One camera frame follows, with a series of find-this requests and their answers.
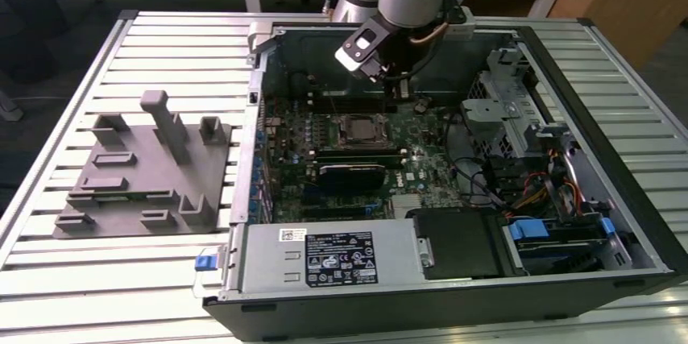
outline floor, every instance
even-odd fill
[[[325,0],[262,0],[266,12],[319,12]],[[245,0],[59,0],[70,32],[49,40],[59,62],[54,78],[17,85],[0,73],[6,93],[26,112],[21,122],[0,121],[0,214],[25,178],[65,106],[89,70],[119,12],[138,10],[246,11]],[[0,13],[6,10],[0,4]],[[642,75],[683,123],[688,125],[688,28],[679,28]]]

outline warning label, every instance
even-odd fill
[[[307,235],[306,266],[311,288],[378,284],[374,233]]]

